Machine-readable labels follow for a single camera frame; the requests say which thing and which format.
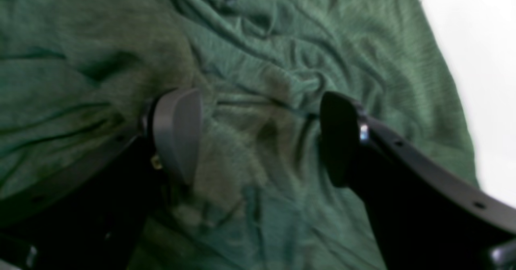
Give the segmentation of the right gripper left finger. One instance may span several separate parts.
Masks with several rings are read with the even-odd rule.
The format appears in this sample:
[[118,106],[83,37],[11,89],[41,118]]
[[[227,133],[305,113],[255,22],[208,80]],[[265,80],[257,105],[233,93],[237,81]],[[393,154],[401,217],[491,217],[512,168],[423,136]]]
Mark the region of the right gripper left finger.
[[202,96],[173,89],[76,163],[1,201],[2,270],[125,270],[148,215],[192,184]]

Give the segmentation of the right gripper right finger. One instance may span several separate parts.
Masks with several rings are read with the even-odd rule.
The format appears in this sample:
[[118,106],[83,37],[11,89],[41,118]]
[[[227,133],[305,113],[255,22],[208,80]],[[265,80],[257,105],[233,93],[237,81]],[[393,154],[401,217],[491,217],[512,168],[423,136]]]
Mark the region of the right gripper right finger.
[[515,209],[431,161],[361,104],[320,104],[321,158],[362,200],[389,270],[514,270]]

